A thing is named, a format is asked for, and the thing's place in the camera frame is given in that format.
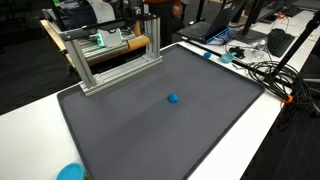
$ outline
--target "keyboard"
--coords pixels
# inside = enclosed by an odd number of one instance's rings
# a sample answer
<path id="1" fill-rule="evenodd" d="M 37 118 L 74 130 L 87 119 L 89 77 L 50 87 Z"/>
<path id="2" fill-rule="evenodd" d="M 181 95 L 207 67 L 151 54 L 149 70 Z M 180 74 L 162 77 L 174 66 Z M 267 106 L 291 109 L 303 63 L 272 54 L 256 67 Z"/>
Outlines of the keyboard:
<path id="1" fill-rule="evenodd" d="M 300 19 L 298 18 L 287 17 L 281 22 L 281 24 L 284 24 L 284 25 L 289 24 L 289 26 L 296 26 L 299 22 L 300 22 Z"/>
<path id="2" fill-rule="evenodd" d="M 268 34 L 267 46 L 270 53 L 281 57 L 294 40 L 294 36 L 285 33 L 283 29 L 272 29 Z"/>
<path id="3" fill-rule="evenodd" d="M 194 29 L 193 31 L 189 32 L 188 35 L 190 37 L 194 37 L 196 39 L 203 37 L 211 27 L 211 24 L 203 24 L 199 26 L 197 29 Z"/>

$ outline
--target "metal bracket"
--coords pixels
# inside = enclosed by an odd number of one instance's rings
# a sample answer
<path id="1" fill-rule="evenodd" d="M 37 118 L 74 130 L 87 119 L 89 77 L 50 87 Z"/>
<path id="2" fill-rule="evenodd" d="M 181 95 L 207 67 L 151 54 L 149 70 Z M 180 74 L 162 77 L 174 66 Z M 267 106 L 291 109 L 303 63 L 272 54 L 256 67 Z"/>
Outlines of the metal bracket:
<path id="1" fill-rule="evenodd" d="M 82 88 L 86 96 L 91 96 L 95 93 L 98 93 L 103 89 L 115 85 L 125 79 L 128 79 L 161 62 L 162 57 L 160 56 L 160 19 L 152 19 L 150 21 L 146 21 L 145 23 L 146 33 L 151 41 L 151 43 L 147 46 L 146 55 L 117 68 L 94 75 L 93 78 L 97 83 L 95 85 L 89 83 L 88 86 L 86 81 L 81 82 L 80 87 Z"/>
<path id="2" fill-rule="evenodd" d="M 68 50 L 63 49 L 63 50 L 60 50 L 59 53 L 60 53 L 60 55 L 64 56 L 64 55 L 68 54 Z"/>
<path id="3" fill-rule="evenodd" d="M 101 56 L 111 55 L 113 53 L 128 49 L 127 41 L 122 41 L 121 44 L 115 47 L 99 47 L 97 45 L 89 46 L 82 49 L 82 52 L 87 62 L 94 61 Z"/>
<path id="4" fill-rule="evenodd" d="M 86 84 L 87 88 L 96 86 L 97 82 L 92 76 L 91 70 L 87 63 L 87 60 L 82 53 L 78 40 L 67 41 L 64 44 L 68 49 L 69 55 L 72 58 L 72 61 L 75 64 L 77 71 L 82 81 Z"/>

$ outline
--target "blue toy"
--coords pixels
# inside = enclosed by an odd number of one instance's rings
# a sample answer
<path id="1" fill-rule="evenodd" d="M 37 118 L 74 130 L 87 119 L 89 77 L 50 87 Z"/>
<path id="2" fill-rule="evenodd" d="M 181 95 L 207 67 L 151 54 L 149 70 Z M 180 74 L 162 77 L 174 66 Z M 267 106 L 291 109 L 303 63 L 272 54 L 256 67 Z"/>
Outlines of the blue toy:
<path id="1" fill-rule="evenodd" d="M 84 180 L 86 173 L 81 164 L 72 163 L 64 167 L 56 180 Z"/>
<path id="2" fill-rule="evenodd" d="M 228 53 L 228 54 L 224 54 L 221 56 L 221 61 L 223 63 L 230 63 L 231 61 L 233 61 L 234 59 L 234 56 L 236 55 L 237 53 L 233 52 L 233 53 Z"/>
<path id="3" fill-rule="evenodd" d="M 170 94 L 168 97 L 169 102 L 176 103 L 179 101 L 179 97 L 176 94 Z"/>
<path id="4" fill-rule="evenodd" d="M 205 57 L 205 58 L 210 58 L 211 57 L 211 53 L 210 52 L 205 52 L 204 54 L 203 54 L 203 56 Z"/>

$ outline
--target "laptop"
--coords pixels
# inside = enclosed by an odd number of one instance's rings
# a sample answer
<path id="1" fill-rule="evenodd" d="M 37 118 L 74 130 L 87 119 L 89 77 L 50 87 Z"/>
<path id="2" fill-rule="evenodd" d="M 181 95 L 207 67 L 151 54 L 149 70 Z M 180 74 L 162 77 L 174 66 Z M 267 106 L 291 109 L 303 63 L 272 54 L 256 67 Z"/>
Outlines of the laptop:
<path id="1" fill-rule="evenodd" d="M 220 10 L 212 24 L 200 21 L 176 33 L 200 43 L 208 44 L 214 37 L 226 31 L 229 22 L 239 12 L 245 2 L 246 0 L 231 1 Z"/>

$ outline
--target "floor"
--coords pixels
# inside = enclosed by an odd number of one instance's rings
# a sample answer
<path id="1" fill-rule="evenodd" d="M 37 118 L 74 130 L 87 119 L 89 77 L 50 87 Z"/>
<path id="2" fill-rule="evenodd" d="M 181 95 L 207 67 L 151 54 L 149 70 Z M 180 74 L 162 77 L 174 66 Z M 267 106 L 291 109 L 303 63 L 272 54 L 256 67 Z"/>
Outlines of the floor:
<path id="1" fill-rule="evenodd" d="M 186 24 L 195 19 L 198 4 L 197 0 L 191 0 L 186 11 Z M 210 2 L 202 15 L 210 22 L 219 9 L 219 3 Z M 4 50 L 5 53 L 0 55 L 0 114 L 46 97 L 79 80 L 69 76 L 64 59 L 44 38 L 11 45 Z M 305 69 L 314 68 L 314 63 L 318 62 L 308 60 Z M 277 128 L 270 129 L 242 179 L 320 179 L 320 120 L 301 111 L 292 122 L 283 132 Z"/>

